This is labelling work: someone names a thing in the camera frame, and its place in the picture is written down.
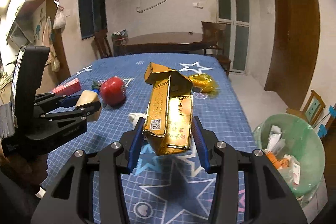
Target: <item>screen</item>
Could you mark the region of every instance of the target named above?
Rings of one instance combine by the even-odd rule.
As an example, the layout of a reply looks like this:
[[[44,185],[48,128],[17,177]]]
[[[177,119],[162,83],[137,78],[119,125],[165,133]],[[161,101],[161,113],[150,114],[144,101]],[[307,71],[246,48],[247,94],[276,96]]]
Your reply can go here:
[[[16,66],[15,66],[15,69],[14,69],[14,75],[13,75],[13,81],[12,81],[12,94],[13,94],[13,103],[14,104],[15,104],[17,77],[18,77],[18,74],[19,74],[21,61],[22,61],[22,57],[23,57],[24,53],[25,53],[24,49],[20,48],[20,51],[19,51],[19,54],[18,54],[17,60],[16,60]]]

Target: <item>checkered tablecloth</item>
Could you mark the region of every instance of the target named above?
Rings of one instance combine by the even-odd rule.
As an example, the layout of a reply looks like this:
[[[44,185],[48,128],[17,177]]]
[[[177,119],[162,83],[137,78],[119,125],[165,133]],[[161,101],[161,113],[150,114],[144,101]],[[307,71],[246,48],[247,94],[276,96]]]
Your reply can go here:
[[[224,140],[235,149],[251,152],[256,148],[236,94],[215,58],[194,54],[150,53],[100,59],[66,82],[77,77],[82,90],[90,90],[93,80],[118,76],[126,84],[127,99],[118,109],[104,105],[99,120],[89,122],[86,133],[49,154],[49,175],[43,183],[44,187],[48,188],[76,150],[97,152],[132,129],[128,114],[145,113],[147,110],[152,86],[144,82],[143,76],[149,62],[176,69],[187,76],[202,72],[210,74],[219,85],[219,94],[210,98],[206,94],[194,93],[193,115],[199,117],[204,128],[215,132],[219,140]],[[169,156],[156,156],[150,145],[145,143],[137,168],[131,175],[122,175],[122,183],[132,224],[207,222],[215,175],[207,175],[200,166],[194,143],[188,152]],[[244,178],[241,173],[238,222],[243,221],[244,198]],[[98,174],[94,177],[93,201],[94,220],[100,223]]]

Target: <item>wooden dining table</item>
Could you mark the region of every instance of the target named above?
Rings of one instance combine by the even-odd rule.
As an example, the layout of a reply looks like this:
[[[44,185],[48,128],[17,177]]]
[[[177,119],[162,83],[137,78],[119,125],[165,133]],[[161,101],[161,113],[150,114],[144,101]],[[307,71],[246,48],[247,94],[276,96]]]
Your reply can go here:
[[[216,45],[192,32],[150,33],[132,38],[113,39],[114,56],[146,52],[189,52]]]

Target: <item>screw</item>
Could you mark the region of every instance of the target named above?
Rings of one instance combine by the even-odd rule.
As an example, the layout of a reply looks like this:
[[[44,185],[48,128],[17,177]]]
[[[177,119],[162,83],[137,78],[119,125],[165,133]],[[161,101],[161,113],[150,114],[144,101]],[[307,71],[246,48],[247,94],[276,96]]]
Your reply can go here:
[[[113,149],[118,149],[118,148],[121,147],[121,143],[120,142],[114,142],[114,143],[111,144],[111,147]]]
[[[83,154],[84,154],[84,152],[83,152],[83,150],[77,150],[76,152],[75,152],[75,157],[81,157],[81,156],[83,156]]]
[[[254,150],[254,154],[257,157],[261,157],[264,154],[264,152],[262,152],[260,149],[256,149],[256,150]]]
[[[225,148],[226,147],[226,143],[223,142],[223,141],[217,142],[216,145],[217,145],[218,148]]]

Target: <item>human hand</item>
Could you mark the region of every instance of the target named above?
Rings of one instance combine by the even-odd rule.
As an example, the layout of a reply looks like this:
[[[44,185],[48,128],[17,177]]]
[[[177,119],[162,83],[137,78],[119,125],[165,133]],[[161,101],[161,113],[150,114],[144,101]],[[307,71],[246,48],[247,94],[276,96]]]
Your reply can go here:
[[[27,162],[19,154],[5,157],[0,143],[0,167],[5,169],[11,176],[17,177],[30,185],[39,185],[48,176],[48,154],[37,156],[32,162]]]

